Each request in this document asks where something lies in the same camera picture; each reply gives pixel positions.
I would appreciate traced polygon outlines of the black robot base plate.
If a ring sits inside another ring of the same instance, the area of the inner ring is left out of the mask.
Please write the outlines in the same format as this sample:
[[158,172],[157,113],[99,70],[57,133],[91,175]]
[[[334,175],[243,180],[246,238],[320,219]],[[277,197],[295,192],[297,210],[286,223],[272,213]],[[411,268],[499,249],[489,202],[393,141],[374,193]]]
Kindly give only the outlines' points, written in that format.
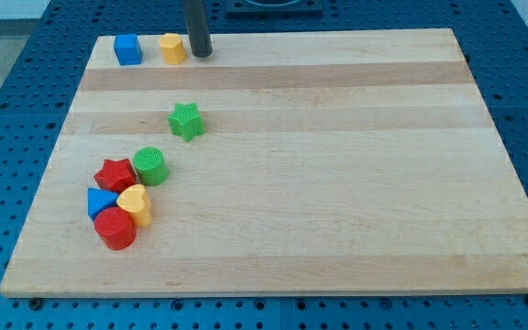
[[227,14],[321,14],[322,0],[225,0]]

